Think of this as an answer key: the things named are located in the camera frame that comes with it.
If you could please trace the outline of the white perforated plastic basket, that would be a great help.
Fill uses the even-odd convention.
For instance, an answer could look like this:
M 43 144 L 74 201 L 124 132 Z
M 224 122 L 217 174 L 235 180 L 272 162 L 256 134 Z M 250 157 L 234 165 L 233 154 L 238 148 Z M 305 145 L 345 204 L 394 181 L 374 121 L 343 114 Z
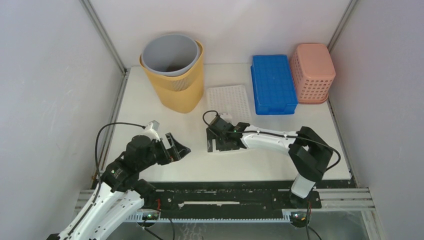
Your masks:
M 209 110 L 231 114 L 232 125 L 252 120 L 244 85 L 210 87 L 206 90 L 206 100 Z

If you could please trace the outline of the yellow ribbed waste bin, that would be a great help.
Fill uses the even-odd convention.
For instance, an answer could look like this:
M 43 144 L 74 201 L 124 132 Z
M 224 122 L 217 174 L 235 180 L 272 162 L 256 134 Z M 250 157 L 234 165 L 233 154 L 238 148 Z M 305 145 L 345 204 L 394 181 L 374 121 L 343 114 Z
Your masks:
M 204 95 L 204 46 L 196 41 L 199 58 L 180 76 L 165 76 L 148 70 L 139 58 L 139 64 L 153 86 L 160 102 L 167 108 L 182 114 L 194 110 Z

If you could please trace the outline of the blue compartment tray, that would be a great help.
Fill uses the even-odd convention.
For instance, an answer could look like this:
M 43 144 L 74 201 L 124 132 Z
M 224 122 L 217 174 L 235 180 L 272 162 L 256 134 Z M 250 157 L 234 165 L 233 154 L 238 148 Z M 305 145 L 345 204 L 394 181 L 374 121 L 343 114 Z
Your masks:
M 250 66 L 255 113 L 293 115 L 298 105 L 285 54 L 254 55 Z

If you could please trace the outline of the grey bin liner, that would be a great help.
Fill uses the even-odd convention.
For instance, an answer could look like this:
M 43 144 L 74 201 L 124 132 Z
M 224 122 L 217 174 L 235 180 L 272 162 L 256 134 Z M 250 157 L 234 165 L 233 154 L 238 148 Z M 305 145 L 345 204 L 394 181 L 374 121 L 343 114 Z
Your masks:
M 198 43 L 191 37 L 165 34 L 146 45 L 140 54 L 140 64 L 154 74 L 177 77 L 194 66 L 200 53 Z

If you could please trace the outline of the pink perforated plastic basket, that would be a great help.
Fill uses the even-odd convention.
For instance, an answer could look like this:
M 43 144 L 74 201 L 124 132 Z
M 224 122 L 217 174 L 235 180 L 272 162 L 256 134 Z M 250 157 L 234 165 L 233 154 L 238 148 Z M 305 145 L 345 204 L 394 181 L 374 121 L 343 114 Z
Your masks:
M 328 99 L 336 71 L 326 45 L 299 44 L 289 60 L 289 67 L 300 104 L 322 104 Z

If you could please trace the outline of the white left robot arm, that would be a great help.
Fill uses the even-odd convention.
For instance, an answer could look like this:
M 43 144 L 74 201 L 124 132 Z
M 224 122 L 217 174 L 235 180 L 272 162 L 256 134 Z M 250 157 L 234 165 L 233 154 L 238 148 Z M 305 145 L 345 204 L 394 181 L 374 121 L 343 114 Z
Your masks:
M 140 173 L 153 165 L 167 165 L 187 156 L 191 149 L 175 140 L 171 133 L 166 148 L 161 138 L 136 135 L 118 158 L 101 175 L 95 192 L 74 220 L 49 240 L 92 240 L 95 234 L 119 226 L 132 212 L 140 208 L 157 207 L 156 188 Z

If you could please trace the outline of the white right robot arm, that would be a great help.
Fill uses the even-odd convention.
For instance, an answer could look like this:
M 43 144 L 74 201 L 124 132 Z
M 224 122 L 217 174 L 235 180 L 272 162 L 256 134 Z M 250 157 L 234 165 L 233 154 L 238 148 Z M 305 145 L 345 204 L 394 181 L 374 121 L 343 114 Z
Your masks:
M 276 131 L 246 122 L 233 125 L 217 115 L 207 123 L 206 135 L 215 140 L 215 149 L 220 152 L 263 149 L 289 156 L 297 171 L 289 194 L 289 203 L 295 208 L 308 203 L 314 186 L 332 168 L 331 158 L 340 155 L 307 126 L 298 131 Z

